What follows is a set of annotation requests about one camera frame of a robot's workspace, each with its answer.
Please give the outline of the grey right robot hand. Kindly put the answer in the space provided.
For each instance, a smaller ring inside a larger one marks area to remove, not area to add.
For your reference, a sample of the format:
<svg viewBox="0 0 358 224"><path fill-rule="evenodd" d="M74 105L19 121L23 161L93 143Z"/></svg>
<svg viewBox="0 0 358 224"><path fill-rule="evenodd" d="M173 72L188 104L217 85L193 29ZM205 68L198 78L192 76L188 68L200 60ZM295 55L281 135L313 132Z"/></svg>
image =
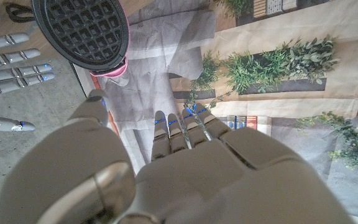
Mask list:
<svg viewBox="0 0 358 224"><path fill-rule="evenodd" d="M21 62L39 55L39 49L0 54L0 66ZM0 94L52 80L55 74L51 70L52 66L47 63L0 70ZM33 131L34 129L34 124L28 121L0 117L0 131Z"/></svg>

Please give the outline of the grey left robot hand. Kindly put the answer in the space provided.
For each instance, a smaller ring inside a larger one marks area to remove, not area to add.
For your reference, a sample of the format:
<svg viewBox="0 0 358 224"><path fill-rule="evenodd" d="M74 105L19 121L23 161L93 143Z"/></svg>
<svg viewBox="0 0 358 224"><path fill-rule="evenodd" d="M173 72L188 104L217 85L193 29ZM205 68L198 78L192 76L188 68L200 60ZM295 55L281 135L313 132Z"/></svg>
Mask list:
<svg viewBox="0 0 358 224"><path fill-rule="evenodd" d="M93 90L11 170L0 223L352 223L297 153L230 129L202 105L155 115L152 161L135 172Z"/></svg>

